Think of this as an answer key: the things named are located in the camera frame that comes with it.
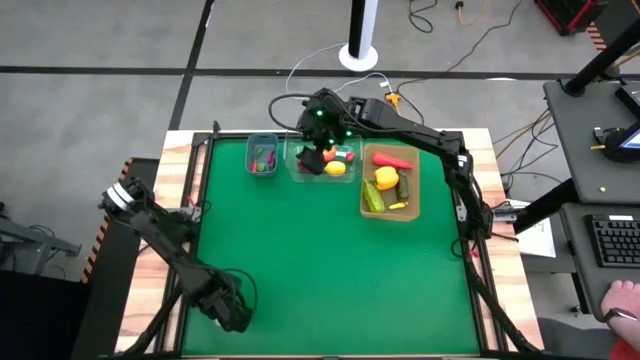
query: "wooden table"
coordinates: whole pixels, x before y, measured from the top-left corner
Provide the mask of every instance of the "wooden table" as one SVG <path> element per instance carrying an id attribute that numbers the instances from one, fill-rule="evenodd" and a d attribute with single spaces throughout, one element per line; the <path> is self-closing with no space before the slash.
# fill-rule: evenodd
<path id="1" fill-rule="evenodd" d="M 449 130 L 463 132 L 466 147 L 474 158 L 474 176 L 482 189 L 485 202 L 490 206 L 496 206 L 503 202 L 505 195 L 489 130 Z M 193 133 L 194 131 L 186 130 L 167 132 L 154 187 L 156 201 L 165 208 L 180 207 Z M 203 163 L 204 154 L 201 154 L 196 165 L 192 199 L 197 198 L 198 195 Z M 504 223 L 494 224 L 493 231 L 515 236 L 512 226 Z M 518 244 L 511 240 L 493 237 L 487 241 L 487 248 L 500 305 L 527 340 L 542 349 L 540 329 Z M 160 308 L 167 270 L 167 265 L 152 249 L 147 249 L 138 257 L 116 351 L 125 350 L 133 344 Z M 482 305 L 484 326 L 490 348 L 497 349 L 490 313 L 484 303 Z M 176 305 L 167 332 L 166 347 L 169 349 L 173 346 L 177 308 Z"/>

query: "person's hand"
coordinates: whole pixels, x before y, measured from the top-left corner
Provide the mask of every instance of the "person's hand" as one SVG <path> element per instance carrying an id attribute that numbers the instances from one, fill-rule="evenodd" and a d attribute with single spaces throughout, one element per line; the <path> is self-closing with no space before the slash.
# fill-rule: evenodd
<path id="1" fill-rule="evenodd" d="M 634 284 L 631 281 L 614 281 L 604 295 L 600 309 L 602 314 L 606 315 L 614 307 L 629 311 L 640 318 L 640 284 Z M 608 325 L 640 353 L 640 322 L 614 317 L 609 320 Z"/>
<path id="2" fill-rule="evenodd" d="M 640 284 L 634 284 L 632 281 L 622 282 L 620 280 L 611 283 L 609 291 L 607 291 L 602 303 L 600 303 L 602 315 L 607 315 L 609 310 L 614 307 L 630 311 L 640 318 Z"/>

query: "desk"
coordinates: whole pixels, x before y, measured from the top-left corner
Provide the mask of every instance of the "desk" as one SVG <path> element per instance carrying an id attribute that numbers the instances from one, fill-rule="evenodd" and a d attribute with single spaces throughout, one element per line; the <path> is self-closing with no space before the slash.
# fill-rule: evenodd
<path id="1" fill-rule="evenodd" d="M 609 290 L 611 282 L 614 280 L 631 280 L 634 283 L 638 283 L 640 282 L 640 271 L 638 269 L 601 268 L 598 266 L 591 238 L 584 222 L 586 215 L 594 214 L 632 215 L 637 219 L 640 218 L 640 209 L 624 206 L 582 204 L 565 204 L 560 209 L 564 232 L 567 241 L 572 245 L 576 260 L 579 287 L 584 294 L 584 298 L 580 299 L 580 305 L 584 310 L 589 310 L 597 320 L 602 321 L 604 314 L 600 311 L 600 302 L 604 294 Z"/>
<path id="2" fill-rule="evenodd" d="M 640 163 L 617 163 L 590 150 L 595 127 L 627 128 L 636 121 L 615 96 L 619 88 L 614 83 L 593 83 L 573 97 L 558 82 L 544 84 L 571 178 L 527 206 L 514 224 L 516 233 L 556 213 L 564 203 L 640 204 L 640 192 L 634 191 Z"/>
<path id="3" fill-rule="evenodd" d="M 193 131 L 173 131 L 165 139 L 157 180 L 154 188 L 156 201 L 164 207 L 180 207 L 186 172 L 193 139 Z M 487 129 L 464 129 L 465 142 L 475 160 L 475 177 L 482 189 L 484 199 L 495 206 L 505 200 L 491 139 Z M 195 197 L 200 188 L 204 155 L 198 157 L 196 176 L 191 188 Z M 494 231 L 513 234 L 510 226 L 496 224 Z M 515 325 L 527 339 L 539 348 L 542 340 L 535 311 L 520 259 L 518 245 L 509 240 L 494 237 L 487 242 L 496 291 L 501 305 Z M 121 325 L 117 349 L 131 345 L 146 327 L 162 301 L 167 266 L 153 252 L 139 256 L 134 271 L 132 286 Z M 483 319 L 491 348 L 496 348 L 492 322 L 488 311 L 483 309 Z M 173 344 L 175 322 L 169 326 L 166 345 Z"/>

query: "blue container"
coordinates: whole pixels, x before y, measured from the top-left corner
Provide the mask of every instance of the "blue container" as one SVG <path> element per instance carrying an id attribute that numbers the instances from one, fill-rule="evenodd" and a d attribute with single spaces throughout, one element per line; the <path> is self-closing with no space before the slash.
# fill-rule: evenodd
<path id="1" fill-rule="evenodd" d="M 274 165 L 269 168 L 267 164 L 267 171 L 253 172 L 253 162 L 267 163 L 269 154 L 274 153 Z M 258 177 L 269 177 L 276 173 L 278 168 L 278 137 L 274 134 L 253 134 L 249 136 L 247 140 L 247 155 L 246 155 L 246 169 L 249 173 Z"/>

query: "clear plastic container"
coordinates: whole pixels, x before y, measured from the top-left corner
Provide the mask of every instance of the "clear plastic container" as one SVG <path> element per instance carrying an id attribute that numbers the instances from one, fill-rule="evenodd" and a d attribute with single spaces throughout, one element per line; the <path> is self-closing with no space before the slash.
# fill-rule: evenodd
<path id="1" fill-rule="evenodd" d="M 269 168 L 268 159 L 273 156 L 273 167 Z M 267 171 L 253 171 L 253 163 L 267 164 Z M 274 134 L 253 134 L 247 139 L 245 169 L 257 177 L 271 177 L 278 168 L 278 137 Z"/>
<path id="2" fill-rule="evenodd" d="M 363 144 L 360 136 L 347 138 L 344 144 L 337 145 L 336 161 L 342 161 L 346 165 L 346 172 L 340 176 L 331 176 L 326 173 L 313 175 L 304 172 L 298 166 L 298 155 L 307 146 L 313 149 L 313 143 L 302 141 L 301 135 L 294 132 L 287 132 L 284 139 L 284 164 L 291 178 L 295 182 L 317 182 L 317 183 L 350 183 L 362 173 Z M 353 153 L 354 158 L 347 162 L 344 154 Z"/>

